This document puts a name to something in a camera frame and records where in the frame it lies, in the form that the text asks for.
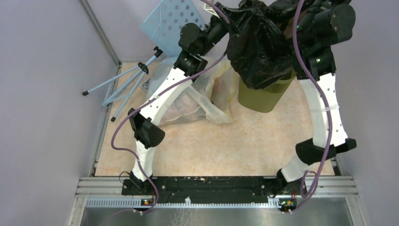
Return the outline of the black trash bag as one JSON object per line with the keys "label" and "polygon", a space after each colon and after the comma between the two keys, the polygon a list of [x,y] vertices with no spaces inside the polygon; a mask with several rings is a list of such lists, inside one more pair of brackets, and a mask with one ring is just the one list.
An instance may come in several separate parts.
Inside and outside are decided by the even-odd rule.
{"label": "black trash bag", "polygon": [[264,89],[282,79],[293,69],[294,48],[285,35],[294,17],[297,0],[276,0],[266,5],[260,0],[242,0],[231,12],[238,36],[230,37],[227,57],[244,84],[254,90]]}

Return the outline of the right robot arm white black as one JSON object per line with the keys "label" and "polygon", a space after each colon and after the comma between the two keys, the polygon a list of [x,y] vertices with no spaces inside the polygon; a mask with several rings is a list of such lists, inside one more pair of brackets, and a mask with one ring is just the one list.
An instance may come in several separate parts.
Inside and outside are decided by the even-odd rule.
{"label": "right robot arm white black", "polygon": [[356,13],[348,0],[316,0],[300,17],[304,1],[295,9],[293,25],[294,71],[311,113],[313,137],[295,146],[296,154],[277,172],[276,188],[288,194],[303,181],[314,163],[357,146],[345,132],[336,97],[336,65],[331,47],[348,41]]}

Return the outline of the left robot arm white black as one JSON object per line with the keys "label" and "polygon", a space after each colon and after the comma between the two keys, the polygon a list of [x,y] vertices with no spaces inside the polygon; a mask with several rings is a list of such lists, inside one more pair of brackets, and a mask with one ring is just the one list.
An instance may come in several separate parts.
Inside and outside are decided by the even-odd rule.
{"label": "left robot arm white black", "polygon": [[177,97],[201,74],[210,70],[204,56],[226,34],[238,37],[239,33],[255,14],[254,7],[228,8],[217,2],[212,8],[217,13],[204,28],[195,23],[186,23],[180,31],[178,45],[181,47],[177,60],[160,87],[138,109],[132,108],[129,122],[136,140],[136,161],[129,178],[133,189],[139,194],[150,191],[152,163],[158,146],[165,137],[159,127],[161,118]]}

